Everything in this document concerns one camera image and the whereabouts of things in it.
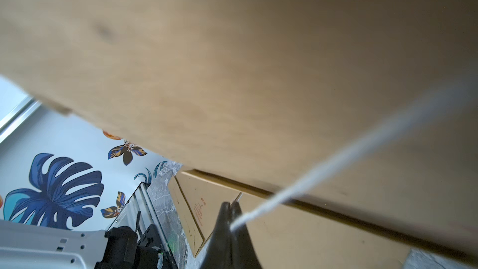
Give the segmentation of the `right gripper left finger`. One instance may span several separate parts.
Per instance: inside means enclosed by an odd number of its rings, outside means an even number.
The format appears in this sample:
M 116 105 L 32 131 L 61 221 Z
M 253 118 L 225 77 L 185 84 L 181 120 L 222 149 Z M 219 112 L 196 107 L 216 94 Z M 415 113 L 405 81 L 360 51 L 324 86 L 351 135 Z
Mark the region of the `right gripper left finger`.
M 201 269 L 232 269 L 231 247 L 231 204 L 223 202 L 220 206 L 214 230 L 209 239 Z

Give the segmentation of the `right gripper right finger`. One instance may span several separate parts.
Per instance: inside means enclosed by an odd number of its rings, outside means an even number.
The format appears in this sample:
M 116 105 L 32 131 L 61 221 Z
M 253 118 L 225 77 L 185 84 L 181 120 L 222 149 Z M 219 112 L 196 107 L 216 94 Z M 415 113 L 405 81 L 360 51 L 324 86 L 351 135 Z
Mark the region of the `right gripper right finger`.
M 262 269 L 246 225 L 231 228 L 231 264 L 233 269 Z

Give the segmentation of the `brown kraft file bag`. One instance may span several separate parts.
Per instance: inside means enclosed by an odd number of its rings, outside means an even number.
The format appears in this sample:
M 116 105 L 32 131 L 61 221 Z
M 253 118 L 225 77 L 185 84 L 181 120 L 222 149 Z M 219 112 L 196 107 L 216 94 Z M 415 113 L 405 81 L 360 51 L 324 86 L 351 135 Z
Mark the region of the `brown kraft file bag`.
M 1 74 L 168 159 L 478 254 L 478 0 L 1 0 Z
M 237 200 L 243 212 L 265 202 L 267 195 L 247 186 L 176 176 L 205 238 L 195 257 L 204 259 L 220 205 Z M 345 224 L 281 205 L 247 224 L 253 247 L 265 269 L 400 269 L 410 247 Z
M 193 211 L 186 199 L 177 176 L 171 178 L 168 184 L 168 189 L 173 199 L 176 212 L 178 213 L 180 224 L 184 230 L 190 251 L 192 252 L 192 256 L 196 257 L 202 250 L 205 238 L 193 216 Z

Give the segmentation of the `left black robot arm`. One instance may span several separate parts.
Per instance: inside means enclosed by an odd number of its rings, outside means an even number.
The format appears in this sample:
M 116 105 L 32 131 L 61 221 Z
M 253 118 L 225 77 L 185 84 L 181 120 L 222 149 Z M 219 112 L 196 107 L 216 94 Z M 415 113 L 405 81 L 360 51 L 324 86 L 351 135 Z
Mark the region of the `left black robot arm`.
M 1 221 L 2 269 L 156 269 L 156 249 L 130 227 L 78 232 Z

